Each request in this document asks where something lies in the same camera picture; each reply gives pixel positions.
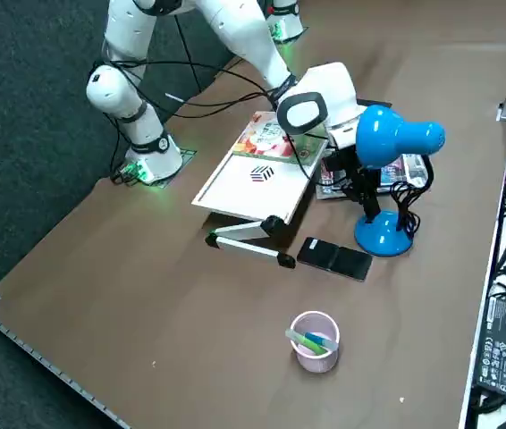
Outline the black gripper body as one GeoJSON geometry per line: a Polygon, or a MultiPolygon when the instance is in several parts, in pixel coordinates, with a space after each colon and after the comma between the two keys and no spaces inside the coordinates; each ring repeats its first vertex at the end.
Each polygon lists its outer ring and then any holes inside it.
{"type": "Polygon", "coordinates": [[[330,155],[322,158],[322,166],[327,176],[323,179],[323,186],[338,186],[342,188],[356,176],[358,170],[362,169],[356,146],[352,145],[342,149],[334,150],[330,155]]]}

